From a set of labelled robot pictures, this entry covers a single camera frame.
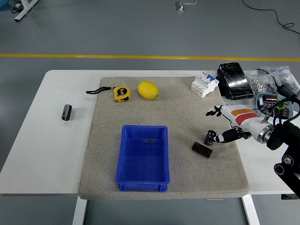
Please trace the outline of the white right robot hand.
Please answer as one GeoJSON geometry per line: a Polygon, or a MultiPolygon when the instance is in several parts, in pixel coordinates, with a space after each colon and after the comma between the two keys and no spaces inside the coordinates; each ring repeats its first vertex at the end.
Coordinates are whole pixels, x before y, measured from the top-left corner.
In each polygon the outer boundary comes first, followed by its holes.
{"type": "Polygon", "coordinates": [[[249,136],[256,141],[264,143],[266,136],[270,135],[274,127],[269,122],[263,122],[255,112],[241,104],[216,105],[207,113],[207,116],[224,116],[229,120],[231,129],[210,138],[217,143],[229,143],[249,136]]]}

